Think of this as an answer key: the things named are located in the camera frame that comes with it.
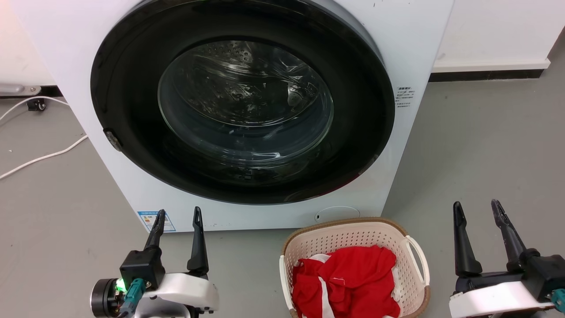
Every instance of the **washing machine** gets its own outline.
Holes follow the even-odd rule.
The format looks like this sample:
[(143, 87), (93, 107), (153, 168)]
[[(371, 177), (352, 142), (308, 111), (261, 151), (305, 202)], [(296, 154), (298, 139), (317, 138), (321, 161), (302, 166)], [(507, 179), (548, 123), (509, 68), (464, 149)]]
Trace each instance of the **washing machine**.
[(132, 226), (178, 232), (381, 215), (452, 5), (12, 2)]

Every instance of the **black door rim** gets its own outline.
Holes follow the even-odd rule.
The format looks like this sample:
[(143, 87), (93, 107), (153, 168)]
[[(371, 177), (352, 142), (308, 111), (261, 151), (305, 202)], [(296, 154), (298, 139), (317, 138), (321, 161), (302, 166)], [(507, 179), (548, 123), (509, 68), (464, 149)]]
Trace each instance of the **black door rim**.
[[(297, 166), (299, 178), (268, 186), (223, 182), (225, 175), (215, 171), (225, 167), (197, 158), (159, 114), (157, 84), (167, 66), (183, 52), (217, 40), (253, 40), (286, 50), (329, 87), (334, 122), (316, 155)], [(378, 158), (394, 122), (393, 90), (378, 52), (331, 12), (298, 0), (141, 5), (100, 46), (91, 89), (104, 131), (136, 165), (183, 191), (237, 204), (298, 202), (348, 184)]]

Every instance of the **perforated basket wall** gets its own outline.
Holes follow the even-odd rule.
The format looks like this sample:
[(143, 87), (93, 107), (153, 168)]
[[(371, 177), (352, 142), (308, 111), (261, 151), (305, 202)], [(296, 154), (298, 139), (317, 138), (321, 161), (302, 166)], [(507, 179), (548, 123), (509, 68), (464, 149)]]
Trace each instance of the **perforated basket wall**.
[[(401, 309), (400, 317), (419, 316), (429, 302), (429, 270), (425, 257), (403, 228), (378, 217), (327, 222), (298, 230), (289, 237), (282, 249), (280, 273), (290, 314), (297, 317), (290, 295), (292, 269), (299, 259), (330, 253), (342, 247), (375, 244), (390, 249), (397, 257), (398, 278), (395, 279), (394, 298)], [(420, 273), (410, 245), (420, 258), (424, 276)]]

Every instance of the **red garment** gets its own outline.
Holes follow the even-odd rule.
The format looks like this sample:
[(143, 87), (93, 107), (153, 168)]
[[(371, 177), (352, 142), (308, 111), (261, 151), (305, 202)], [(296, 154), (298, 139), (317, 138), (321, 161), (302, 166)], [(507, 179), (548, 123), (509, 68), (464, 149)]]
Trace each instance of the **red garment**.
[[(300, 265), (294, 267), (292, 299), (298, 317), (398, 317), (400, 307), (390, 296), (394, 289), (391, 270), (396, 262), (390, 250), (354, 246), (329, 255), (325, 263), (300, 259)], [(333, 314), (328, 312), (325, 299)]]

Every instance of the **gray floor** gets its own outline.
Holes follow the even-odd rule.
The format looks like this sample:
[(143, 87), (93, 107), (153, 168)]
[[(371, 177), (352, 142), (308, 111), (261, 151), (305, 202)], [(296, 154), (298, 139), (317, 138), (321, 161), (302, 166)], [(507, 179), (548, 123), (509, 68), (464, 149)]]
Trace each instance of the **gray floor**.
[[(384, 216), (421, 244), (431, 269), (424, 317), (448, 317), (454, 290), (451, 205), (460, 200), (485, 271), (505, 268), (490, 212), (499, 199), (528, 247), (565, 255), (565, 41), (538, 80), (430, 84)], [(0, 101), (0, 114), (14, 101)], [(15, 110), (0, 123), (0, 174), (66, 148), (82, 134), (71, 111)], [(0, 308), (3, 317), (91, 317), (90, 290), (117, 277), (146, 231), (89, 141), (0, 181)], [(206, 235), (220, 317), (287, 318), (278, 255), (291, 230)], [(190, 234), (162, 239), (163, 264), (184, 270)]]

